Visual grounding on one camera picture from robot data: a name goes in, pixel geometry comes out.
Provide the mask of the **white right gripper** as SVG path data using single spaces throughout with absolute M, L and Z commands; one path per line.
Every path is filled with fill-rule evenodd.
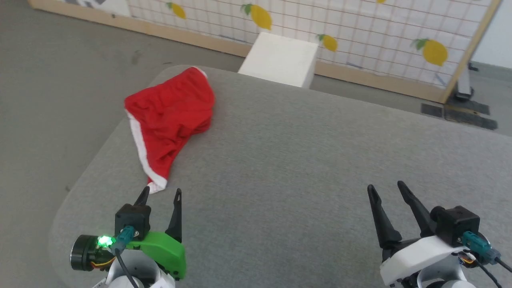
M 405 284 L 409 277 L 417 287 L 427 287 L 434 280 L 443 281 L 441 287 L 468 287 L 469 282 L 458 255 L 465 247 L 451 247 L 439 237 L 433 236 L 436 224 L 430 218 L 430 212 L 403 181 L 398 181 L 397 186 L 416 219 L 421 239 L 399 250 L 380 265 L 384 284 Z M 402 241 L 402 236 L 391 224 L 382 208 L 382 199 L 372 184 L 368 185 L 367 192 L 379 246 L 389 250 Z

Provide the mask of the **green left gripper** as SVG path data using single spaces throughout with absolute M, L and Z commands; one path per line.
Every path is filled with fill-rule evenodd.
M 146 206 L 150 186 L 146 186 L 134 203 L 135 207 Z M 117 236 L 80 235 L 71 249 L 73 270 L 108 271 L 120 266 L 115 250 L 120 256 L 132 253 L 135 257 L 146 256 L 150 264 L 171 275 L 175 280 L 186 275 L 185 248 L 182 243 L 182 191 L 177 189 L 173 200 L 173 211 L 165 233 L 148 232 L 143 240 L 136 240 L 137 233 L 121 232 Z

